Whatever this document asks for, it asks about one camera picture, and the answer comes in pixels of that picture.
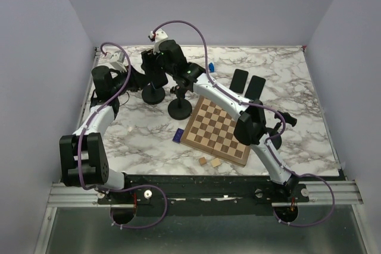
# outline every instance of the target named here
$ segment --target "white marble tabletop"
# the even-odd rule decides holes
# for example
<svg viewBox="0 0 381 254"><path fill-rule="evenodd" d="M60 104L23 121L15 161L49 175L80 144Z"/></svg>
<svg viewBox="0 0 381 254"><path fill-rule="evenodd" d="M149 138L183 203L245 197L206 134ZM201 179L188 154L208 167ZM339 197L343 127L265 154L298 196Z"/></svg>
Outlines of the white marble tabletop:
<svg viewBox="0 0 381 254"><path fill-rule="evenodd" d="M140 69L140 53L147 47L125 47L135 69ZM182 46L188 61L204 65L204 49L198 46ZM304 54L300 47L209 47L209 62L215 66L219 83L229 86L236 68L251 76L264 77L266 85L261 95L264 105L289 112L298 119L295 127L287 126L282 135L279 153L298 174L338 175L338 164L324 126ZM101 58L99 65L107 64ZM267 175L256 154L251 151L245 167L221 160L213 168L214 158L185 145L174 143L172 138L178 128L184 129L188 119L176 121L168 115L167 107L175 96L169 89L175 82L168 77L165 99L158 105L143 102L141 92L130 93L127 104L120 107L117 118L107 129L103 141L110 164L115 171L128 174L167 175ZM198 95L188 92L186 98L195 107ZM120 97L122 104L127 95ZM89 100L85 116L88 114ZM273 127L277 120L266 111L267 126ZM204 156L208 163L200 166L198 159Z"/></svg>

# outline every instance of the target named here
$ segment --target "wooden chessboard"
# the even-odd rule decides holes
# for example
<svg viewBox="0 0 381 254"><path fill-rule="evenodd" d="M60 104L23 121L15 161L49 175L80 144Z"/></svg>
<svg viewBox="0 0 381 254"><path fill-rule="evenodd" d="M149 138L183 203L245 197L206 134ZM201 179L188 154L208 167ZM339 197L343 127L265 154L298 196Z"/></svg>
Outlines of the wooden chessboard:
<svg viewBox="0 0 381 254"><path fill-rule="evenodd" d="M236 122L226 111L200 96L180 141L184 145L244 167L250 146L239 143L235 138L235 125Z"/></svg>

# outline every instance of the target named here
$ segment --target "small wooden cube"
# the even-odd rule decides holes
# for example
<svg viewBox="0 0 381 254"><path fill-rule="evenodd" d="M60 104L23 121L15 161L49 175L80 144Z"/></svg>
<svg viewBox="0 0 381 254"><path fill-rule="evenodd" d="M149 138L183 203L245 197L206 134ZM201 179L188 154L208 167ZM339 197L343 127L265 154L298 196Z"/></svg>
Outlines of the small wooden cube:
<svg viewBox="0 0 381 254"><path fill-rule="evenodd" d="M205 159L205 157L202 157L198 159L198 162L200 163L201 166L203 166L207 163L207 160Z"/></svg>
<svg viewBox="0 0 381 254"><path fill-rule="evenodd" d="M216 167L218 167L219 165L221 165L221 161L220 161L220 159L218 159L218 158L213 159L213 160L211 161L211 163L212 163L212 167L213 167L213 168L216 168Z"/></svg>

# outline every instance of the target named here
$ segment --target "black smartphone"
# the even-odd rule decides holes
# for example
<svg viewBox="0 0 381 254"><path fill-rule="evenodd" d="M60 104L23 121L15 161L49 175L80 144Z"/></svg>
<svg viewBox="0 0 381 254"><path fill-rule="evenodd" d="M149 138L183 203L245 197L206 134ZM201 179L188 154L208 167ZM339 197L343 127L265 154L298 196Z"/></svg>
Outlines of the black smartphone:
<svg viewBox="0 0 381 254"><path fill-rule="evenodd" d="M245 97L252 101L259 99L262 94L262 90L266 79L262 77L252 76L249 82L248 89L246 90Z"/></svg>
<svg viewBox="0 0 381 254"><path fill-rule="evenodd" d="M245 89L248 75L249 75L248 71L244 71L240 69L235 70L229 89L234 91L235 93L239 93L240 95L243 94L243 90Z"/></svg>

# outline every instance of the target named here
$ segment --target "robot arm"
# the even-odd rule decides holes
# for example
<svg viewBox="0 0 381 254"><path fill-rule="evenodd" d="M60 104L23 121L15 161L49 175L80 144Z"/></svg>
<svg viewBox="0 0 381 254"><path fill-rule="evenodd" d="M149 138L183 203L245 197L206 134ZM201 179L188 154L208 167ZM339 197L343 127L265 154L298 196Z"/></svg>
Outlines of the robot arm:
<svg viewBox="0 0 381 254"><path fill-rule="evenodd" d="M82 173L86 184L102 186L106 189L123 189L125 187L124 174L109 168L102 141L106 129L118 114L119 100L115 98L102 109L99 107L120 90L128 75L127 69L123 66L124 58L121 53L117 52L110 58L110 64L115 69L103 65L92 70L95 90L91 97L89 116L73 134L60 139L62 182L66 186L80 186L77 150L80 134L85 128L81 157ZM147 77L132 68L130 80L121 94L126 91L136 92L147 84Z"/></svg>
<svg viewBox="0 0 381 254"><path fill-rule="evenodd" d="M233 96L239 96L231 90L227 89L226 87L221 87L225 90L225 92ZM239 121L241 115L248 109L247 105L240 105L239 103L231 100L226 95L221 93L218 89L216 89L211 84L206 74L202 74L197 78L197 82L193 84L193 91L199 95L206 97L210 101L220 106L235 121ZM249 102L249 99L242 98L242 102ZM265 145L265 140L268 137L268 133L262 135L260 138L258 138L259 144L251 144L251 149L257 154L261 162L266 167L271 180L274 183L283 185L288 182L291 174L283 168L281 168L279 164L274 160L272 154L268 151L268 148L271 148L273 153L277 156L279 162L281 162L282 165L287 166L283 159L280 157L278 151L272 144L271 140L268 141L268 146Z"/></svg>

